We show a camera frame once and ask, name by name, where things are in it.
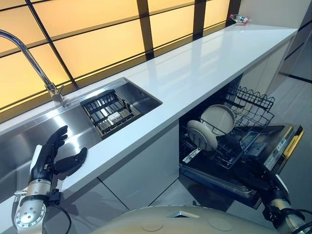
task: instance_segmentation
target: bottle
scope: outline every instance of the bottle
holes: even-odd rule
[[[230,14],[230,18],[233,19],[237,24],[247,25],[251,20],[248,16],[240,16]]]

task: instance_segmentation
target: plate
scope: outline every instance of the plate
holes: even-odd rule
[[[235,115],[233,111],[225,105],[212,105],[208,107],[200,118],[201,122],[216,136],[229,133],[235,125]]]
[[[187,123],[189,138],[195,145],[205,151],[212,151],[218,147],[218,142],[212,131],[203,123],[190,120]]]

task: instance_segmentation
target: white countertop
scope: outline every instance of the white countertop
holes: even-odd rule
[[[153,60],[69,94],[77,96],[126,77],[163,102],[89,149],[83,166],[58,187],[68,197],[111,168],[204,99],[295,35],[297,29],[263,25],[230,26]],[[48,103],[0,125],[0,130],[51,108]],[[0,204],[0,233],[11,227],[12,198]]]

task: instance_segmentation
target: sink basin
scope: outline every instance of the sink basin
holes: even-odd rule
[[[45,144],[58,128],[68,125],[68,138],[59,149],[55,161],[75,155],[81,148],[90,148],[102,141],[80,103],[107,90],[115,90],[140,116],[162,104],[129,80],[120,78],[71,100],[66,107],[49,110],[0,133],[0,187],[5,188],[0,194],[0,202],[11,197],[16,190],[27,187],[29,167],[36,146]]]

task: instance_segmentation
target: dish drying rack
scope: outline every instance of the dish drying rack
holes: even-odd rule
[[[207,143],[201,142],[196,135],[183,126],[180,130],[180,159],[188,163],[202,152],[216,164],[230,169],[248,152],[261,132],[270,124],[274,117],[270,113],[274,101],[275,98],[261,95],[246,87],[229,87],[221,104],[231,108],[234,113],[235,126],[232,131],[225,134],[221,129],[197,116],[195,120],[209,124],[213,133],[222,132],[224,135],[216,137],[217,149],[207,152],[202,150],[206,148]],[[199,141],[202,147],[197,147],[194,141]]]
[[[80,103],[102,139],[142,116],[115,90],[107,90]]]

